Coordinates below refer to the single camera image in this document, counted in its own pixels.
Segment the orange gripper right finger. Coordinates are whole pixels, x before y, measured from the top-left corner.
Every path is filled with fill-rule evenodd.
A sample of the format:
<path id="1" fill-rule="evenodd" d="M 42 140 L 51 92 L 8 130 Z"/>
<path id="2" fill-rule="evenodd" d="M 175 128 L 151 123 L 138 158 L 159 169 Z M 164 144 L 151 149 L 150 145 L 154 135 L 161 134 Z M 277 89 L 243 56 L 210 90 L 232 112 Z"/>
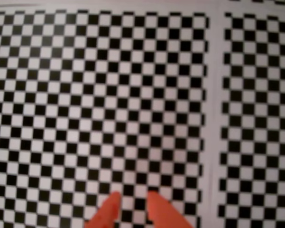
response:
<path id="1" fill-rule="evenodd" d="M 192 228 L 184 216 L 155 191 L 147 194 L 147 215 L 155 228 Z"/>

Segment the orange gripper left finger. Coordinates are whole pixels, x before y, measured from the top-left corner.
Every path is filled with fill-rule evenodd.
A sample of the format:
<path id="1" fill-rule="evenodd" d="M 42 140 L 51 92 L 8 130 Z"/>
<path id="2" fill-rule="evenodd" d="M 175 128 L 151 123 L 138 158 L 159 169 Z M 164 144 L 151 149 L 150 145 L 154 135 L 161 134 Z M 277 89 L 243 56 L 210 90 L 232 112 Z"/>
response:
<path id="1" fill-rule="evenodd" d="M 102 206 L 92 216 L 92 218 L 85 222 L 85 228 L 113 228 L 114 222 L 119 215 L 119 206 L 121 195 L 115 191 L 111 193 L 103 202 Z"/>

